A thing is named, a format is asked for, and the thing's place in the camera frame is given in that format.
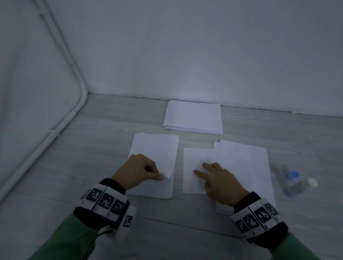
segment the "hand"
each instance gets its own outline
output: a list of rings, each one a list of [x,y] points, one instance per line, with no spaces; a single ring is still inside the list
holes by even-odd
[[[233,207],[249,192],[242,187],[236,177],[218,163],[202,164],[210,173],[194,170],[194,173],[204,179],[207,195],[222,203]]]
[[[131,155],[126,163],[111,177],[125,190],[132,189],[144,180],[163,180],[153,160],[143,154]]]

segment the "white wrist device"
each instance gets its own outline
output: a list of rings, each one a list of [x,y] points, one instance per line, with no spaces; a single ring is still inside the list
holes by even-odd
[[[124,240],[136,215],[136,207],[130,205],[128,197],[102,184],[95,185],[80,198],[76,207],[93,211],[111,221],[110,237]]]
[[[267,232],[282,222],[280,214],[265,199],[260,199],[231,216],[245,239]]]

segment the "paper stack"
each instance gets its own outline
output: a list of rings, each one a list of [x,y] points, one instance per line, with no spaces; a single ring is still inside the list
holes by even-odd
[[[220,104],[170,100],[163,126],[171,130],[223,134]]]
[[[267,150],[227,140],[215,142],[213,149],[184,148],[184,192],[206,194],[204,180],[193,173],[194,169],[207,172],[202,163],[217,162],[235,175],[249,192],[256,192],[275,208]],[[218,213],[233,214],[233,208],[216,203]]]
[[[179,137],[174,134],[136,133],[128,158],[132,154],[144,154],[155,161],[157,169],[165,177],[163,181],[146,180],[128,190],[126,194],[170,199],[173,196],[174,171]]]

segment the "wall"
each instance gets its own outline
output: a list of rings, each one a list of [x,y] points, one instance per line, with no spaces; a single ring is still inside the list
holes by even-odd
[[[341,0],[48,0],[93,93],[343,116]]]
[[[35,8],[0,2],[0,187],[81,96]]]

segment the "person's left hand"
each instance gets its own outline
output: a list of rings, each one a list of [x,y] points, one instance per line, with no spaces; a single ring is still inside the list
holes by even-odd
[[[131,155],[126,163],[111,177],[125,190],[132,189],[144,180],[163,180],[153,160],[143,154]]]

